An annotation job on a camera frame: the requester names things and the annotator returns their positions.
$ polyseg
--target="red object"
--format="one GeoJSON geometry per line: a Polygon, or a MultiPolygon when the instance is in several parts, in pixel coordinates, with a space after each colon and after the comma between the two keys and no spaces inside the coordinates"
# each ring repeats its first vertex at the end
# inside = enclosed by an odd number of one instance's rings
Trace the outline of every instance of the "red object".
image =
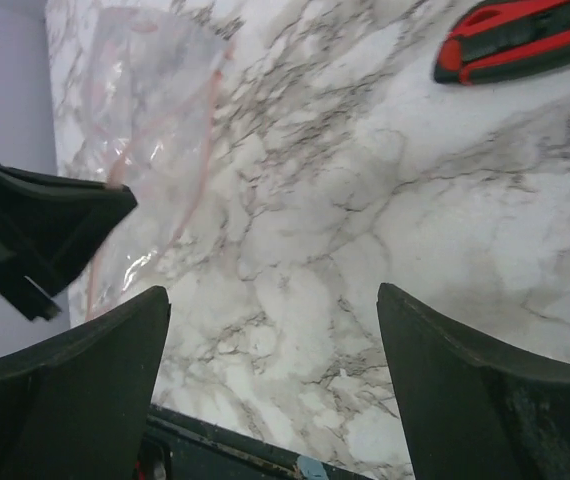
{"type": "Polygon", "coordinates": [[[569,63],[570,0],[485,1],[463,16],[447,36],[434,80],[471,85],[569,63]]]}

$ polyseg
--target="gray background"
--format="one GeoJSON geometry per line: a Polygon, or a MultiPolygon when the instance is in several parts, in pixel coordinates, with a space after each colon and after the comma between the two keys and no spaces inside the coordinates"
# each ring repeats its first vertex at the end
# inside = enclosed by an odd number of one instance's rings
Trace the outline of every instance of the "gray background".
{"type": "MultiPolygon", "coordinates": [[[[56,172],[46,0],[0,0],[0,163],[56,172]]],[[[0,356],[69,328],[64,314],[53,322],[30,323],[0,297],[0,356]]]]}

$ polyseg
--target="marble surface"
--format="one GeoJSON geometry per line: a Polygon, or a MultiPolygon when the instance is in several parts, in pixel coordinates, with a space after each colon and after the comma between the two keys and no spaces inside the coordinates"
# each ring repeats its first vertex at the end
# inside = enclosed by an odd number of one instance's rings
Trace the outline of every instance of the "marble surface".
{"type": "Polygon", "coordinates": [[[413,478],[380,282],[570,362],[570,69],[432,83],[438,45],[472,3],[50,0],[57,156],[73,177],[91,175],[79,81],[101,6],[181,12],[236,41],[207,191],[149,279],[173,304],[155,402],[372,478],[413,478]]]}

